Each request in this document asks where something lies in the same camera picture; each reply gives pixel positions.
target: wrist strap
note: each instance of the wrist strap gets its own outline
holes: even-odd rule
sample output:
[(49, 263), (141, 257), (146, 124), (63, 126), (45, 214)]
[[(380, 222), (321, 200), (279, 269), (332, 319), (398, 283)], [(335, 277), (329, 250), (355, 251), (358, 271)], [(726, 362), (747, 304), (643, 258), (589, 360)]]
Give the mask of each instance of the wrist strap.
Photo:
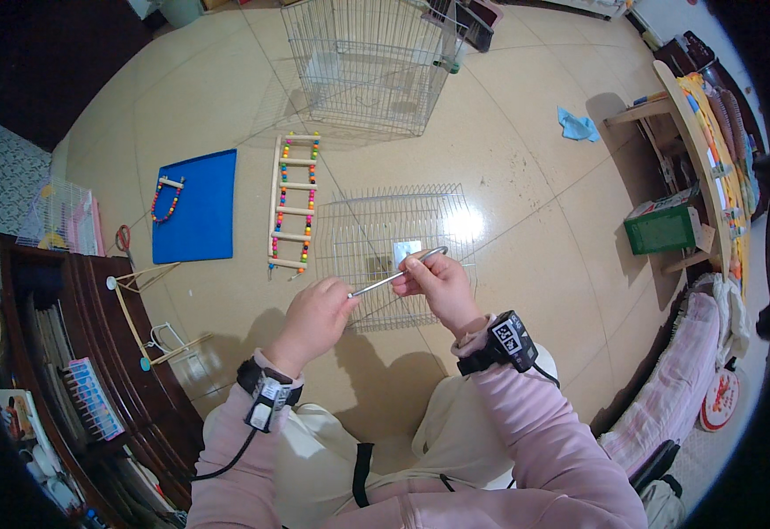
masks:
[(496, 360), (488, 350), (477, 350), (475, 353), (458, 361), (458, 370), (462, 375), (470, 375), (479, 371), (485, 371)]
[[(283, 382), (285, 384), (290, 384), (293, 381), (288, 378), (287, 376), (282, 375), (281, 373), (275, 373), (275, 375), (283, 376), (286, 378), (285, 380), (281, 380), (280, 382)], [(243, 387), (243, 390), (249, 393), (250, 395), (253, 394), (253, 391), (255, 391), (255, 386), (259, 383), (259, 378), (261, 377), (261, 367), (259, 367), (258, 364), (255, 363), (255, 358), (250, 358), (249, 360), (244, 361), (241, 366), (238, 368), (238, 385)], [(291, 393), (288, 394), (287, 400), (285, 401), (285, 404), (288, 406), (294, 406), (299, 402), (300, 397), (303, 396), (303, 387), (297, 387), (296, 389), (292, 389)]]

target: scissors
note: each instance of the scissors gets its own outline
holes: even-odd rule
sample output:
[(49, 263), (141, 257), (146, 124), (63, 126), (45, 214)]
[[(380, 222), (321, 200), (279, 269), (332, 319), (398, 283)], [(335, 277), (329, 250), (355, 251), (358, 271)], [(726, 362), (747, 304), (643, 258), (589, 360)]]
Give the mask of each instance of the scissors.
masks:
[(126, 257), (129, 258), (129, 264), (132, 265), (132, 268), (135, 268), (135, 261), (132, 260), (132, 252), (129, 251), (129, 240), (131, 238), (131, 234), (129, 232), (129, 227), (125, 224), (121, 224), (121, 227), (117, 229), (117, 233), (115, 234), (115, 246), (117, 246), (117, 249), (126, 253)]
[[(446, 246), (438, 246), (437, 248), (434, 248), (433, 250), (429, 250), (426, 253), (424, 253), (422, 256), (420, 256), (420, 261), (425, 261), (428, 256), (432, 256), (436, 253), (443, 253), (443, 255), (446, 255), (446, 253), (449, 251), (449, 248)], [(403, 275), (405, 272), (395, 273), (390, 278), (384, 278), (383, 280), (379, 281), (378, 283), (373, 283), (369, 287), (364, 287), (362, 290), (358, 292), (353, 292), (351, 294), (347, 294), (348, 298), (354, 298), (357, 295), (361, 295), (364, 292), (372, 291), (376, 287), (380, 287), (383, 284), (388, 284), (391, 281), (395, 280), (399, 276)]]

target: metal rod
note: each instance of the metal rod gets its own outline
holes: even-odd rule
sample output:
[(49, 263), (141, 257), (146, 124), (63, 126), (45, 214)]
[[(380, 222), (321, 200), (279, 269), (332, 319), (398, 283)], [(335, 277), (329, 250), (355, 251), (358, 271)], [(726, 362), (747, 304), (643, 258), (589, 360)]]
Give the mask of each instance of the metal rod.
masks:
[[(443, 253), (443, 255), (446, 255), (446, 253), (448, 251), (449, 251), (449, 248), (447, 248), (446, 246), (438, 246), (437, 248), (434, 248), (433, 250), (429, 250), (426, 253), (424, 253), (420, 257), (420, 261), (425, 261), (428, 256), (434, 255), (434, 254), (436, 254), (438, 252), (441, 252), (441, 253)], [(368, 287), (364, 287), (362, 290), (360, 290), (358, 292), (353, 292), (352, 294), (347, 294), (347, 297), (348, 298), (354, 298), (355, 296), (361, 295), (364, 292), (372, 291), (376, 287), (379, 287), (379, 286), (381, 286), (383, 284), (386, 284), (386, 283), (390, 283), (391, 281), (393, 281), (396, 278), (400, 277), (404, 273), (405, 272), (395, 273), (392, 276), (390, 276), (389, 278), (385, 278), (385, 279), (383, 279), (383, 280), (381, 280), (381, 281), (379, 281), (377, 283), (373, 283), (373, 284), (369, 285)]]

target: tiled floor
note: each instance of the tiled floor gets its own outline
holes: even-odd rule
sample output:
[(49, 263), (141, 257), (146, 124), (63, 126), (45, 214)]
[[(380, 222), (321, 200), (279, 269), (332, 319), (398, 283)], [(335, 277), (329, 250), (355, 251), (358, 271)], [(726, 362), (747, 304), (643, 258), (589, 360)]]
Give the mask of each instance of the tiled floor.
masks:
[[(235, 257), (185, 263), (144, 298), (154, 323), (187, 339), (215, 334), (199, 356), (173, 364), (203, 415), (315, 277), (268, 283), (261, 249), (275, 135), (315, 129), (297, 114), (305, 97), (273, 4), (230, 3), (152, 41), (56, 151), (67, 178), (99, 199), (106, 245), (129, 224), (136, 265), (146, 268), (158, 167), (238, 149)], [(379, 185), (464, 185), (482, 220), (480, 305), (524, 316), (555, 357), (563, 393), (591, 421), (629, 383), (684, 279), (633, 256), (623, 232), (633, 206), (662, 194), (649, 145), (631, 125), (600, 124), (596, 143), (563, 139), (556, 106), (601, 123), (660, 86), (625, 19), (502, 10), (491, 51), (472, 52), (450, 75), (421, 137), (318, 125), (319, 200)], [(337, 412), (360, 439), (412, 433), (437, 381), (455, 372), (449, 342), (440, 326), (346, 336), (307, 368), (305, 400)]]

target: colorful toy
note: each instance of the colorful toy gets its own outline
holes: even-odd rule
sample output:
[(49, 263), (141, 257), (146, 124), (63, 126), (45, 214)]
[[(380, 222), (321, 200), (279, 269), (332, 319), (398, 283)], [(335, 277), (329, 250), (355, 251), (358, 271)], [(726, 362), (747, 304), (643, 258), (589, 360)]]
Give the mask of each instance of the colorful toy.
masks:
[[(308, 160), (296, 159), (288, 157), (291, 150), (291, 144), (294, 141), (311, 142), (311, 157)], [(315, 216), (315, 191), (317, 190), (317, 180), (315, 175), (315, 169), (317, 166), (317, 152), (320, 149), (320, 133), (315, 132), (312, 135), (294, 134), (290, 132), (287, 135), (280, 135), (276, 137), (276, 147), (274, 155), (273, 165), (273, 180), (271, 186), (271, 210), (270, 210), (270, 222), (273, 229), (267, 235), (268, 253), (268, 265), (267, 274), (268, 279), (272, 278), (273, 269), (275, 267), (287, 267), (295, 268), (297, 274), (291, 279), (296, 278), (299, 274), (305, 272), (308, 267), (309, 261), (309, 244), (311, 242), (311, 220)], [(307, 165), (309, 166), (309, 183), (308, 184), (296, 184), (294, 182), (287, 181), (287, 166), (289, 165)], [(282, 176), (281, 185), (279, 184), (279, 176)], [(276, 187), (280, 187), (279, 205), (276, 206)], [(287, 190), (307, 190), (309, 192), (308, 208), (288, 207), (285, 205)], [(273, 224), (273, 214), (275, 213), (275, 225)], [(305, 216), (305, 235), (287, 234), (282, 231), (282, 222), (285, 213), (289, 215), (304, 215)], [(279, 258), (279, 239), (283, 240), (295, 240), (303, 243), (303, 252), (300, 255), (299, 262), (287, 261)]]
[[(173, 203), (170, 206), (170, 209), (167, 210), (167, 215), (165, 215), (164, 218), (160, 219), (156, 217), (156, 201), (159, 199), (159, 193), (161, 192), (161, 186), (162, 185), (172, 185), (176, 188), (176, 196), (173, 197)], [(159, 178), (159, 184), (156, 186), (156, 195), (153, 196), (153, 206), (149, 209), (149, 215), (153, 217), (153, 222), (157, 224), (161, 224), (168, 220), (168, 218), (171, 217), (173, 214), (173, 210), (176, 209), (177, 203), (179, 203), (179, 194), (182, 193), (182, 188), (185, 187), (185, 177), (182, 177), (182, 180), (180, 182), (174, 182), (173, 180), (168, 180), (167, 177), (162, 176)]]

